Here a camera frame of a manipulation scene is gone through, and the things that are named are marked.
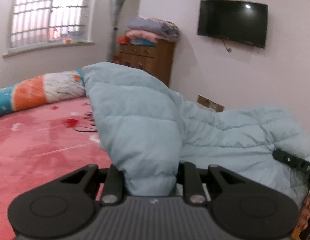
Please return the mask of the light blue puffer jacket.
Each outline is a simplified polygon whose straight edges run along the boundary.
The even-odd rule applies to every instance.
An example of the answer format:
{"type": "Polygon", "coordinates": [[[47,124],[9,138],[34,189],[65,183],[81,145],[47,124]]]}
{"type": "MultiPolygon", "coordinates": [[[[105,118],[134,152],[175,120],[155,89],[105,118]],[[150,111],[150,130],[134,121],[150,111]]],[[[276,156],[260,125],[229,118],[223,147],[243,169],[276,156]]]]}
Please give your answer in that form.
{"type": "Polygon", "coordinates": [[[178,165],[220,165],[301,205],[307,177],[274,160],[277,148],[310,161],[310,136],[280,108],[199,108],[147,72],[102,62],[82,69],[100,147],[130,194],[167,196],[178,165]]]}

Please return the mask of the pink bed sheet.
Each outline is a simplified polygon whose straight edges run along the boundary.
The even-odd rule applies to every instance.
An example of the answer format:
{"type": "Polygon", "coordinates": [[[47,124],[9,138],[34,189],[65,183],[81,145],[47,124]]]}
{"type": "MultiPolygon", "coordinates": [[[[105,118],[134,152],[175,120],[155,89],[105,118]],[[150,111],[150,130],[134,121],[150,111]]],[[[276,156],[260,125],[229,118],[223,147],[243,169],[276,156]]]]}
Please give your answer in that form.
{"type": "Polygon", "coordinates": [[[13,239],[11,201],[88,164],[109,167],[99,148],[88,98],[67,100],[0,118],[0,239],[13,239]]]}

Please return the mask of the wooden dresser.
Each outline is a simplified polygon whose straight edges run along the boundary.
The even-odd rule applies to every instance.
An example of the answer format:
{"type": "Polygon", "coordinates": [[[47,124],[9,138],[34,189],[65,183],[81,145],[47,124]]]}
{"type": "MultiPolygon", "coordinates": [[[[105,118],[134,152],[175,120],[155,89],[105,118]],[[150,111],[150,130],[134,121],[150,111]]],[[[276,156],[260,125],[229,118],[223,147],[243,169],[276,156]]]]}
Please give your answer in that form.
{"type": "Polygon", "coordinates": [[[170,86],[175,42],[160,40],[155,46],[121,44],[119,63],[141,69],[170,86]]]}

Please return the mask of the long striped bolster pillow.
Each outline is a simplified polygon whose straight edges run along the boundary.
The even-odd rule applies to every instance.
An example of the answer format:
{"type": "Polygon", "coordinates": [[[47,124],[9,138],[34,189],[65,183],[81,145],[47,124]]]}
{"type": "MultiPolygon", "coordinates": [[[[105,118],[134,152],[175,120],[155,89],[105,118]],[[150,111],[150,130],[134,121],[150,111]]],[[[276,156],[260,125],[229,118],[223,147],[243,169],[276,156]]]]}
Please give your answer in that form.
{"type": "Polygon", "coordinates": [[[47,73],[0,89],[0,117],[86,96],[82,70],[47,73]]]}

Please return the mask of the folded blankets stack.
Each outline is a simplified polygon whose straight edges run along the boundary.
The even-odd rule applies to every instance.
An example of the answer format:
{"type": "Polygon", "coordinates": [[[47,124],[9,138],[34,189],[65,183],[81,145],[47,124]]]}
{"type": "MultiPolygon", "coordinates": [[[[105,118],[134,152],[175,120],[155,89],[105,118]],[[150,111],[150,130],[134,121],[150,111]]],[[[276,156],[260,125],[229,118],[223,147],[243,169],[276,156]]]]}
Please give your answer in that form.
{"type": "Polygon", "coordinates": [[[128,24],[126,33],[118,36],[116,41],[122,45],[154,47],[161,40],[176,43],[179,39],[180,31],[174,23],[138,16],[128,24]]]}

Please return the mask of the barred window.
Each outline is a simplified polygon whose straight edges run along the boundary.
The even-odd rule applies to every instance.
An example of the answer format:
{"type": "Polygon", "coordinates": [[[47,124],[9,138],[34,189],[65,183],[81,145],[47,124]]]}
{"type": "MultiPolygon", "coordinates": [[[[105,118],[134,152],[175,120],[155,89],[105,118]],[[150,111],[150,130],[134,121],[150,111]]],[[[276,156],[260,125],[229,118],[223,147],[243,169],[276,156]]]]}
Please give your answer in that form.
{"type": "Polygon", "coordinates": [[[90,0],[14,0],[2,57],[90,43],[90,0]]]}

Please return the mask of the grey curtain right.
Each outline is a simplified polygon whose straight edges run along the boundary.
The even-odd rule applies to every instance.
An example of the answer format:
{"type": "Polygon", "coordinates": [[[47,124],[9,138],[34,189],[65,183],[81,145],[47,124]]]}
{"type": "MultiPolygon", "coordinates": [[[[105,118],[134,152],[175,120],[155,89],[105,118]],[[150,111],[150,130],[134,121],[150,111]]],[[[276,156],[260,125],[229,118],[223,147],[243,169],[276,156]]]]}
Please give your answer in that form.
{"type": "Polygon", "coordinates": [[[106,60],[108,62],[113,61],[113,57],[116,54],[116,37],[118,35],[118,25],[124,18],[133,18],[137,16],[139,10],[140,0],[110,0],[109,13],[110,13],[110,25],[111,32],[109,35],[109,42],[106,54],[106,60]]]}

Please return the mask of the black wall television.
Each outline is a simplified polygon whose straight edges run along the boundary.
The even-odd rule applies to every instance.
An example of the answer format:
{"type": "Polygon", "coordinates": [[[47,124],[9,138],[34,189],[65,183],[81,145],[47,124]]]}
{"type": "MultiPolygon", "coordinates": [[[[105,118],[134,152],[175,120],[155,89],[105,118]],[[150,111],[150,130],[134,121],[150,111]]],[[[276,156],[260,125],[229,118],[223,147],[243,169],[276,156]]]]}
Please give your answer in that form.
{"type": "Polygon", "coordinates": [[[197,34],[265,48],[268,5],[235,0],[201,0],[197,34]]]}

